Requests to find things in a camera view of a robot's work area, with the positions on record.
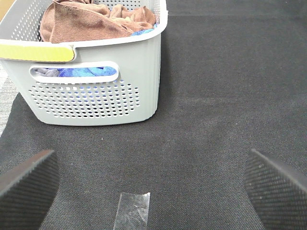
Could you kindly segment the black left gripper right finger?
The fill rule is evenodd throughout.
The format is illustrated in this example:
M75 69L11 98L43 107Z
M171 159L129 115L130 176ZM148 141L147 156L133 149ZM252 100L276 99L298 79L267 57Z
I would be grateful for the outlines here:
M267 230L307 228L307 177L260 150L251 149L244 186Z

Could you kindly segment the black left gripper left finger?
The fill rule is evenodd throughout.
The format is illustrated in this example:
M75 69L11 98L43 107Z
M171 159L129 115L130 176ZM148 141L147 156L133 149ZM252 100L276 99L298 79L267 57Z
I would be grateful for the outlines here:
M59 189L54 150L43 150L0 177L0 228L37 230Z

